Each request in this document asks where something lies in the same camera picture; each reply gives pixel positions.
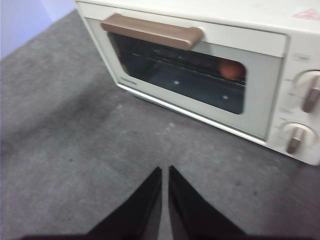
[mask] oven door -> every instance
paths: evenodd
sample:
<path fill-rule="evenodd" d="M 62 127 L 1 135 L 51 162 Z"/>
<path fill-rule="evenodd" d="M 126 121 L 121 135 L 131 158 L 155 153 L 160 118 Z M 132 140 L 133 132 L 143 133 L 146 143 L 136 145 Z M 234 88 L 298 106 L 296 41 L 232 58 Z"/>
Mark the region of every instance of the oven door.
<path fill-rule="evenodd" d="M 117 30 L 108 32 L 102 29 L 101 16 L 86 18 L 118 85 L 265 139 L 285 46 L 283 35 L 126 9 L 107 12 L 109 17 L 120 13 L 197 27 L 204 35 L 192 49 L 185 49 L 165 41 L 160 44 L 157 38 L 148 41 Z"/>

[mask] cream toaster oven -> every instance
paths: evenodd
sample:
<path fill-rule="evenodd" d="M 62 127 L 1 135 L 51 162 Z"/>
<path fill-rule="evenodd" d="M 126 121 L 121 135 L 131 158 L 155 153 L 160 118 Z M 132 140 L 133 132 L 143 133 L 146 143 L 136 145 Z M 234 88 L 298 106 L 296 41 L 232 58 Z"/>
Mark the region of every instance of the cream toaster oven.
<path fill-rule="evenodd" d="M 319 0 L 76 0 L 115 84 L 320 164 Z"/>

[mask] brown handle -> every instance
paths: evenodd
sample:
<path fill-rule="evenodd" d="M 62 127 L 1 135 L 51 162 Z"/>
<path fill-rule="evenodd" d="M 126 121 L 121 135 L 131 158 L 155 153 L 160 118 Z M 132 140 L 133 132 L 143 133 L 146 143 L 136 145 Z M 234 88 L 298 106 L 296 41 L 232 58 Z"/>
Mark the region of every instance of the brown handle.
<path fill-rule="evenodd" d="M 204 36 L 197 27 L 147 21 L 118 13 L 101 22 L 103 30 L 182 50 L 191 50 Z"/>

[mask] oven window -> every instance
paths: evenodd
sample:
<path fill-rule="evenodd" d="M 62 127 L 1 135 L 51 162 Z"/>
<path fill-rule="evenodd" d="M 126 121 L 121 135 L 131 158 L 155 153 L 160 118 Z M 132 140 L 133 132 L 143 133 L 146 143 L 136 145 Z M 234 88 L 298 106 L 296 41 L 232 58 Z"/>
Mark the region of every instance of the oven window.
<path fill-rule="evenodd" d="M 131 77 L 234 114 L 244 110 L 246 68 L 240 62 L 109 32 Z"/>

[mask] gray carpet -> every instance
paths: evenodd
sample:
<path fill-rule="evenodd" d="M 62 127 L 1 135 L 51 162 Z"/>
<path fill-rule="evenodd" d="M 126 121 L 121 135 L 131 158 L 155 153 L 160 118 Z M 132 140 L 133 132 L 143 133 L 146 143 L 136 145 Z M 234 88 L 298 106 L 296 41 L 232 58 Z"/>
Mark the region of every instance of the gray carpet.
<path fill-rule="evenodd" d="M 168 166 L 249 234 L 320 239 L 320 168 L 116 87 L 77 12 L 1 62 L 1 236 L 89 231 Z"/>

